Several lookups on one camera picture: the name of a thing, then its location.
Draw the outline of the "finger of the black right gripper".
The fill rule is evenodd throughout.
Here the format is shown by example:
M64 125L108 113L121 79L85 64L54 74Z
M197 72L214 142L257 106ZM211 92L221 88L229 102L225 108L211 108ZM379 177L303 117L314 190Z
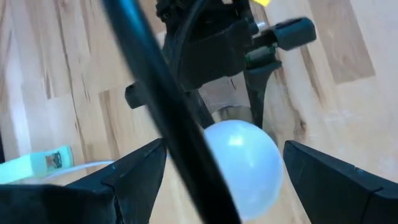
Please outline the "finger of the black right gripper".
M250 102L250 109L254 125L262 128L264 114L264 95L267 82L274 70L282 65L281 61L268 63L244 71L244 79Z
M211 126L215 123L214 119L212 118L206 104L201 97L198 90L188 91L185 93L190 107L192 109L193 114L195 115L198 124L203 128L206 129L207 127Z

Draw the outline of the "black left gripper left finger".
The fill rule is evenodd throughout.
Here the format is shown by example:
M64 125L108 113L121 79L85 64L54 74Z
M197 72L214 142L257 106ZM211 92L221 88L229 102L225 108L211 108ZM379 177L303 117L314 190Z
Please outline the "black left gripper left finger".
M166 158L159 138L66 186L2 185L1 224L148 223Z

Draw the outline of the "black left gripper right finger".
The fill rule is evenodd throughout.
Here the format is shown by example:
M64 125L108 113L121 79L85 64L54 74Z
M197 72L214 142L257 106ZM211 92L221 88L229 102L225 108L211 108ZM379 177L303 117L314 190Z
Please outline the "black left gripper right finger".
M283 158L312 223L397 224L397 183L297 141Z

